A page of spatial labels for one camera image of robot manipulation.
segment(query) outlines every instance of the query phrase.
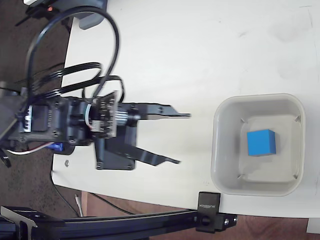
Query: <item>metal bracket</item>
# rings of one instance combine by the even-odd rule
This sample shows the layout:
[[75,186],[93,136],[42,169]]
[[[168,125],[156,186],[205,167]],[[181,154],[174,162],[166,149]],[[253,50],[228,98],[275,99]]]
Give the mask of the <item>metal bracket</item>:
[[219,212],[220,196],[220,193],[199,192],[196,231],[214,234],[237,224],[237,215]]
[[15,223],[19,240],[58,240],[54,228],[65,226],[63,220],[51,217],[28,207],[1,206],[1,215]]

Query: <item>screw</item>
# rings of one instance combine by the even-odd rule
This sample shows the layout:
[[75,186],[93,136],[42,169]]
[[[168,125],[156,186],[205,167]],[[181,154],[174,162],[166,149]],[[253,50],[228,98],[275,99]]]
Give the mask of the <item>screw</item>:
[[76,143],[76,140],[70,139],[68,142],[69,142],[70,144],[75,144],[75,143]]
[[59,132],[59,131],[57,131],[57,130],[53,130],[53,131],[52,131],[52,136],[53,136],[54,138],[57,138],[59,135],[60,135],[60,132]]
[[20,137],[20,142],[24,143],[26,141],[26,138],[24,136]]

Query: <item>square container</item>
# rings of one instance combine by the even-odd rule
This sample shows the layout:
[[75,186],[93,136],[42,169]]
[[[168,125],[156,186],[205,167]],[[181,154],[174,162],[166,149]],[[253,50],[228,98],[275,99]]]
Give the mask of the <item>square container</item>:
[[[285,196],[301,182],[305,161],[305,110],[287,93],[235,96],[213,121],[211,177],[225,194]],[[249,156],[247,132],[275,132],[276,154]]]

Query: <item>white wire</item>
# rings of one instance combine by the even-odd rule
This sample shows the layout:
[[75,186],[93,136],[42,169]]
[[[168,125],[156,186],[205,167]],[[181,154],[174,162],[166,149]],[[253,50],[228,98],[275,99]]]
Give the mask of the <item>white wire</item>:
[[91,108],[91,104],[88,104],[86,106],[86,109],[85,109],[85,113],[84,113],[84,121],[85,121],[85,124],[90,128],[90,123],[89,123],[89,112],[90,112],[90,108]]
[[42,144],[40,146],[37,146],[36,148],[33,148],[33,149],[30,149],[30,150],[27,150],[27,151],[11,151],[11,150],[7,150],[9,153],[11,154],[14,154],[14,155],[26,155],[26,154],[31,154],[31,153],[34,153],[40,149],[43,149],[51,144],[54,144],[54,142],[47,142],[45,144]]

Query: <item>black cable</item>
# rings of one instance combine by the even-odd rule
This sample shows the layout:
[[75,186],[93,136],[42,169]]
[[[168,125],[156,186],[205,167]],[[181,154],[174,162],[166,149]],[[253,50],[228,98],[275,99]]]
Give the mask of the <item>black cable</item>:
[[[47,72],[47,71],[50,71],[50,70],[52,70],[52,69],[55,69],[56,67],[63,66],[64,64],[65,64],[65,62],[59,62],[59,63],[57,63],[57,64],[55,64],[55,65],[53,65],[53,66],[50,66],[50,67],[48,67],[48,68],[42,69],[42,70],[40,70],[40,71],[37,71],[37,72],[33,75],[33,78],[35,78],[37,75],[39,75],[39,74],[41,74],[41,73],[43,73],[43,72]],[[26,81],[26,79],[21,79],[21,80],[19,80],[19,81],[16,81],[15,83],[16,83],[16,84],[20,84],[20,83],[23,83],[23,82],[25,82],[25,81]]]
[[92,101],[94,100],[94,98],[97,97],[97,95],[99,94],[99,92],[101,91],[104,83],[106,82],[106,80],[108,79],[108,76],[110,75],[113,67],[115,66],[116,60],[117,60],[117,56],[118,56],[118,51],[119,51],[119,31],[117,28],[117,25],[115,23],[115,21],[112,19],[112,17],[106,13],[104,10],[102,10],[101,8],[98,7],[93,7],[93,6],[77,6],[74,8],[70,8],[58,15],[56,15],[55,17],[53,17],[48,24],[44,27],[44,29],[35,37],[35,39],[32,41],[28,54],[27,54],[27,58],[26,58],[26,82],[27,82],[27,102],[26,102],[26,106],[24,107],[24,111],[26,110],[26,108],[31,104],[31,102],[33,101],[33,91],[32,91],[32,80],[33,80],[33,64],[34,64],[34,59],[35,59],[35,54],[36,51],[38,49],[38,45],[41,42],[41,40],[44,38],[44,36],[46,35],[46,33],[53,27],[55,26],[57,23],[59,23],[60,21],[73,16],[74,14],[78,14],[78,13],[96,13],[99,14],[101,16],[103,16],[104,18],[106,18],[114,31],[114,36],[115,36],[115,49],[114,49],[114,54],[113,54],[113,58],[111,60],[111,63],[109,65],[109,68],[105,74],[105,76],[103,76],[100,79],[99,85],[96,88],[96,90],[93,93],[92,98],[89,100],[89,103],[91,104]]
[[[32,84],[32,91],[35,92],[35,91],[39,90],[41,87],[43,87],[45,84],[49,83],[52,80],[57,80],[59,78],[62,78],[65,75],[73,74],[73,73],[80,72],[83,70],[88,70],[88,69],[99,69],[98,73],[93,77],[93,79],[95,79],[101,74],[102,65],[99,62],[87,62],[87,63],[82,63],[82,64],[66,67],[63,69],[59,69],[57,71],[54,71],[54,72],[42,77],[38,81],[35,81]],[[55,90],[55,93],[56,93],[56,95],[54,95],[53,97],[60,95],[59,90]]]
[[[54,89],[54,90],[51,90],[51,91],[48,91],[48,92],[45,92],[45,93],[41,93],[41,94],[35,95],[33,97],[33,101],[31,103],[34,103],[34,102],[36,102],[38,100],[41,100],[41,99],[53,98],[53,97],[59,96],[61,94],[65,94],[65,93],[68,93],[68,92],[71,92],[71,91],[74,91],[74,90],[83,89],[83,88],[89,87],[91,85],[98,84],[101,81],[102,78],[103,77],[96,77],[96,78],[91,79],[91,80],[82,81],[82,82],[79,82],[79,83],[76,83],[76,84],[72,84],[72,85],[69,85],[69,86],[64,86],[64,87],[59,88],[59,89]],[[123,99],[125,98],[125,86],[124,86],[123,80],[119,76],[110,75],[110,76],[108,76],[106,81],[120,81],[121,89],[122,89],[122,95],[120,97],[120,101],[119,102],[122,102]]]
[[52,162],[51,162],[51,172],[50,172],[50,176],[49,176],[50,181],[51,181],[51,183],[52,183],[52,186],[53,186],[54,190],[56,191],[56,193],[60,196],[60,198],[62,198],[62,200],[65,202],[65,204],[74,212],[74,214],[75,214],[78,218],[80,218],[79,213],[70,205],[70,203],[64,198],[64,196],[61,195],[61,193],[60,193],[59,190],[57,189],[54,181],[52,180],[52,171],[53,171],[53,169],[54,169],[54,160],[52,159]]
[[90,192],[90,194],[95,196],[96,198],[100,199],[101,201],[104,201],[106,204],[109,204],[111,207],[118,209],[119,211],[121,211],[123,213],[129,214],[129,215],[135,215],[134,213],[132,213],[130,211],[124,210],[124,209],[114,205],[113,203],[109,202],[108,200],[104,199],[103,197],[100,197],[99,195],[97,195],[95,193]]

